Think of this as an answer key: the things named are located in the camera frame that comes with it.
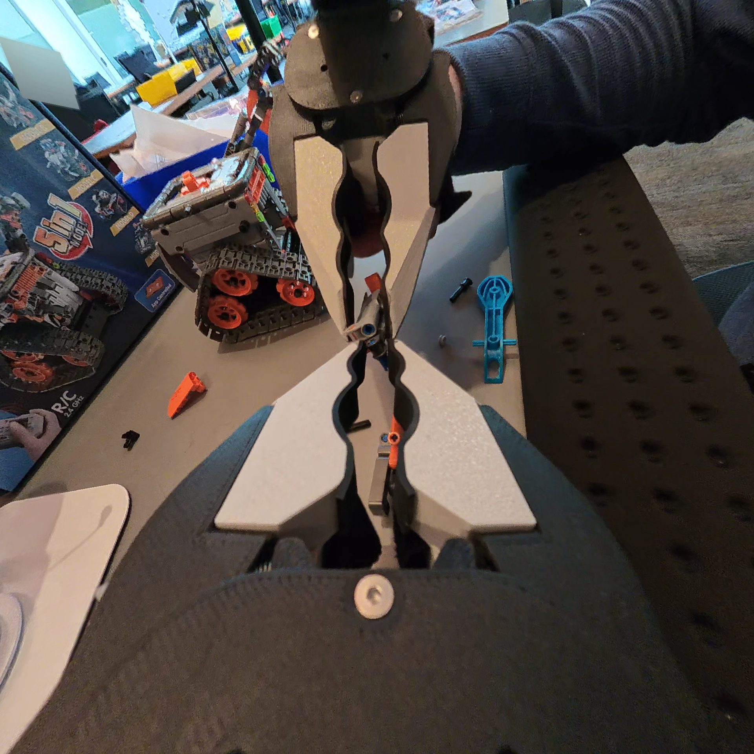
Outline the yellow storage crate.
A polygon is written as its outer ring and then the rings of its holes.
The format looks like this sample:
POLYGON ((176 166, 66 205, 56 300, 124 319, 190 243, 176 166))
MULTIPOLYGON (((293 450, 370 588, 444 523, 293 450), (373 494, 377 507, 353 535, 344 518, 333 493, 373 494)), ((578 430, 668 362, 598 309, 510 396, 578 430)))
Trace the yellow storage crate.
POLYGON ((136 91, 141 101, 155 108, 182 93, 196 81, 201 73, 201 67, 192 57, 159 71, 144 83, 139 84, 136 91))

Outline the clear plastic bag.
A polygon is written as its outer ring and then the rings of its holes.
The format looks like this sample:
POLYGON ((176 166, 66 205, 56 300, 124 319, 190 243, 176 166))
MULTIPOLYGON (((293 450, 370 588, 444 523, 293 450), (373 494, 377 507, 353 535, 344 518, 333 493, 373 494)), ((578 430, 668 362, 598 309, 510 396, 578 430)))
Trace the clear plastic bag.
POLYGON ((136 127, 134 144, 110 155, 126 179, 146 176, 225 145, 238 121, 236 115, 185 120, 138 107, 131 111, 136 127))

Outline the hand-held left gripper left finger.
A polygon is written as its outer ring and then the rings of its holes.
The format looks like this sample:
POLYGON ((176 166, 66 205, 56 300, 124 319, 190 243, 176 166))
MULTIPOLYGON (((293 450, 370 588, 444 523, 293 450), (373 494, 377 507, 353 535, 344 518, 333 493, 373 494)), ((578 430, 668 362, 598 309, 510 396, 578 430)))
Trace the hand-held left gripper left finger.
POLYGON ((366 346, 349 343, 274 403, 214 519, 218 530, 369 541, 347 431, 359 415, 366 346))

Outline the orange grey brick assembly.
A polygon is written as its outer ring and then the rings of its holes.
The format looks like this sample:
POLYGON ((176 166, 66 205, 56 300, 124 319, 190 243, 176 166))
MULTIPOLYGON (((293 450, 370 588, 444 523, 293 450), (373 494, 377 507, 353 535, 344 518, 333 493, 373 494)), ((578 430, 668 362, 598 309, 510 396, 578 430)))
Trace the orange grey brick assembly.
MULTIPOLYGON (((364 279, 368 293, 363 297, 360 313, 345 333, 349 341, 359 342, 389 373, 387 321, 382 307, 382 277, 373 273, 364 279)), ((400 458, 404 429, 393 416, 390 429, 381 435, 367 506, 376 516, 390 516, 393 498, 393 473, 400 458)))

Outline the white book stand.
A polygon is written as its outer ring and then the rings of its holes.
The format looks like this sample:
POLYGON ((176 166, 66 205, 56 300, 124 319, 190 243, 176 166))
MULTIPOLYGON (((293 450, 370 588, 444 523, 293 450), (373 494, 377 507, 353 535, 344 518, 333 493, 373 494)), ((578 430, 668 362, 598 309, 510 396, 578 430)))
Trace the white book stand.
POLYGON ((2 753, 59 684, 129 511, 129 493, 118 484, 2 507, 2 753))

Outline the blue plastic storage bin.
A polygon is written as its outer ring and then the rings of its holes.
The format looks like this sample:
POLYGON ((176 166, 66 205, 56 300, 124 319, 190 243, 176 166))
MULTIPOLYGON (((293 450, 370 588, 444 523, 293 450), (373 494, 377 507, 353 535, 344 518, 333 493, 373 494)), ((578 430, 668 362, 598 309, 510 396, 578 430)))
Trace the blue plastic storage bin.
POLYGON ((146 211, 162 192, 166 184, 175 178, 180 178, 186 171, 193 172, 209 164, 214 158, 222 158, 225 155, 227 146, 228 141, 225 140, 202 152, 197 152, 173 164, 163 166, 150 174, 129 179, 125 179, 122 174, 118 174, 116 180, 137 207, 142 211, 146 211))

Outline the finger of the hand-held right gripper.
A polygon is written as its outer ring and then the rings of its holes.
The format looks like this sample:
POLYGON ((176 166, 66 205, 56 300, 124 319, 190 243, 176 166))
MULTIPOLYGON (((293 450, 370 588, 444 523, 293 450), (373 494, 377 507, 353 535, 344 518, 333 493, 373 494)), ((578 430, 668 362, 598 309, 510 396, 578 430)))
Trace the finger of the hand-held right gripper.
POLYGON ((428 124, 398 127, 376 150, 376 173, 388 191, 385 310, 391 337, 408 312, 436 215, 430 204, 428 124))
POLYGON ((341 334, 353 322, 346 269, 342 260, 344 230, 336 215, 336 198, 346 175, 340 148, 322 137, 297 139, 296 229, 320 294, 341 334))

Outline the orange curved brick piece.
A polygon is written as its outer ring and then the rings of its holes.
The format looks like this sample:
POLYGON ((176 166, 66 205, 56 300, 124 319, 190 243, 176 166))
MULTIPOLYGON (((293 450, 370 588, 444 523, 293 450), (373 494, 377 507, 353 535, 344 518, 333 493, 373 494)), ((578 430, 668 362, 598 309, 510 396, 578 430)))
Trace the orange curved brick piece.
POLYGON ((177 417, 192 401, 207 391, 207 386, 196 372, 187 372, 167 404, 167 416, 177 417))

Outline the teal plastic separator tool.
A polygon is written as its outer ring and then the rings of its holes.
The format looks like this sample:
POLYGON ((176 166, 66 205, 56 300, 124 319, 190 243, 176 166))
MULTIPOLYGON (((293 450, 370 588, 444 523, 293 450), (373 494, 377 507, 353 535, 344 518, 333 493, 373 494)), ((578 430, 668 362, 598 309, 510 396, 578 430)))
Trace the teal plastic separator tool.
POLYGON ((473 347, 483 349, 486 384, 500 384, 504 380, 504 349, 516 345, 516 339, 504 335, 504 323, 513 295, 513 284, 503 275, 490 275, 477 288, 477 299, 484 313, 484 337, 472 342, 473 347))

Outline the toy vehicle product box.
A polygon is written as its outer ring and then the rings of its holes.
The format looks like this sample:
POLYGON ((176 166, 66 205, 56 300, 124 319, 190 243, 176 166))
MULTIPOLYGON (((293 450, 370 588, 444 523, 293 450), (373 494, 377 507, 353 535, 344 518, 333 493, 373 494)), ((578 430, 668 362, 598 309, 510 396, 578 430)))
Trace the toy vehicle product box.
POLYGON ((15 491, 175 296, 142 209, 2 66, 1 490, 15 491))

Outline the person's right hand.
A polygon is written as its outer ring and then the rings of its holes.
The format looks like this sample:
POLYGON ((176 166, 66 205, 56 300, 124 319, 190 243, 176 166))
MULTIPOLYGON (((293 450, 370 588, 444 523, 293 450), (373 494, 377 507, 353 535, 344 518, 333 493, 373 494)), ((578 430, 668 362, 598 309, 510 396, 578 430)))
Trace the person's right hand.
POLYGON ((370 206, 364 201, 355 204, 348 216, 352 255, 358 259, 370 258, 384 250, 382 225, 384 212, 380 206, 370 206))

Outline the black dimpled foam mat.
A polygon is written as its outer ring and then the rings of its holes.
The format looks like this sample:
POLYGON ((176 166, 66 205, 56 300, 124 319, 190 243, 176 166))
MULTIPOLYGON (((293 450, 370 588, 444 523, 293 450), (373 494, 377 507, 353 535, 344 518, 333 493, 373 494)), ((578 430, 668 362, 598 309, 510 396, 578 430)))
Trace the black dimpled foam mat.
POLYGON ((752 752, 752 394, 620 157, 504 173, 525 426, 631 559, 706 707, 752 752))

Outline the grey orange tracked toy vehicle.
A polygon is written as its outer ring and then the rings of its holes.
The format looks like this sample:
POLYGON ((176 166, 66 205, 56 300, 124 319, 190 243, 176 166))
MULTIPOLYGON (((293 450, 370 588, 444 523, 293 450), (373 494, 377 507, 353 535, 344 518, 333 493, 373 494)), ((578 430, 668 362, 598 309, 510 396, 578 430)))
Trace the grey orange tracked toy vehicle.
POLYGON ((262 111, 239 115, 221 158, 165 184, 144 215, 168 270, 196 295, 201 334, 268 344, 327 317, 275 176, 252 144, 262 111))

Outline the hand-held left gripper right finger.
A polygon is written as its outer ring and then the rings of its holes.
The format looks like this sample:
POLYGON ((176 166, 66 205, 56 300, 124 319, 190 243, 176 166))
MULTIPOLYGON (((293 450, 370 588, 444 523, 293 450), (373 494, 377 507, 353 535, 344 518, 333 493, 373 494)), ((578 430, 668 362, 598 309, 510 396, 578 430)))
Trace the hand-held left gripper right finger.
POLYGON ((389 364, 397 530, 437 549, 455 538, 534 532, 534 513, 476 400, 404 342, 391 343, 389 364))

